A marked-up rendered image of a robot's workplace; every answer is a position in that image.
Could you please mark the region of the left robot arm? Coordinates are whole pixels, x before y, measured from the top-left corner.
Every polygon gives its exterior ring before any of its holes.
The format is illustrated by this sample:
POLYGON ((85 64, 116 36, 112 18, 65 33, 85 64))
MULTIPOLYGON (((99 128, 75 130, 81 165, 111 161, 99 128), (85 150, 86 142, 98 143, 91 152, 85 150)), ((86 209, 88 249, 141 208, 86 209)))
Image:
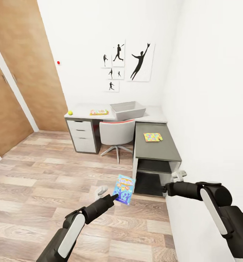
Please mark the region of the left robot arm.
POLYGON ((118 194, 103 197, 108 186, 100 186, 95 191, 95 202, 88 207, 82 207, 65 216, 63 228, 59 229, 36 262, 67 262, 77 238, 85 224, 90 224, 94 219, 114 206, 118 194))

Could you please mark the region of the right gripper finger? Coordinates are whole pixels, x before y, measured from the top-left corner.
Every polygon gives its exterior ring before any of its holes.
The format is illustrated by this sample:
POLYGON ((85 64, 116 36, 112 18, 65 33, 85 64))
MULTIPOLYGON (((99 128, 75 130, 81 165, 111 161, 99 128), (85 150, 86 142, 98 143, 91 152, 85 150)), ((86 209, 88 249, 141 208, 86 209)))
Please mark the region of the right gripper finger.
POLYGON ((163 193, 167 193, 167 186, 165 184, 165 186, 154 186, 155 189, 163 192, 163 193))

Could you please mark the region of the board game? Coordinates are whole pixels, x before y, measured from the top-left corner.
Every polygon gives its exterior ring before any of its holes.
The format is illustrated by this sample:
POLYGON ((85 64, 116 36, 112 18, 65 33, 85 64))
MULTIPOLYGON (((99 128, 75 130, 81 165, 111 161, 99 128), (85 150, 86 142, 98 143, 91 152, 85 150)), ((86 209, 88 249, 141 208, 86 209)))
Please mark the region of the board game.
POLYGON ((112 194, 112 196, 118 194, 115 200, 129 206, 135 181, 135 179, 119 175, 112 194))
POLYGON ((90 110, 90 115, 109 115, 107 110, 90 110))

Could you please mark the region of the jigsaw puzzle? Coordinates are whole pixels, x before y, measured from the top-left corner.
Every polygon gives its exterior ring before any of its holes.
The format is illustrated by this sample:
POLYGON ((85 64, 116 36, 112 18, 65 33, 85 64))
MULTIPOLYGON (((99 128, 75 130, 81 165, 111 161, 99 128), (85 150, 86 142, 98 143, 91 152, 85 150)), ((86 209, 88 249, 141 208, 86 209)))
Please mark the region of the jigsaw puzzle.
POLYGON ((144 133, 147 142, 158 142, 159 139, 162 141, 162 137, 159 133, 144 133))

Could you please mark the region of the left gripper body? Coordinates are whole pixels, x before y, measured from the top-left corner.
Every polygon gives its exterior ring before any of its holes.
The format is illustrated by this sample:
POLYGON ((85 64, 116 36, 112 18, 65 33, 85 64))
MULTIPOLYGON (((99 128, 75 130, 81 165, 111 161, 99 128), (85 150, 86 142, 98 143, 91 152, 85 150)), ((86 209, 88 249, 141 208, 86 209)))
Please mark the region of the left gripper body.
POLYGON ((98 199, 92 205, 95 207, 97 212, 97 218, 105 213, 109 208, 114 206, 114 202, 110 196, 110 194, 106 195, 103 198, 98 199))

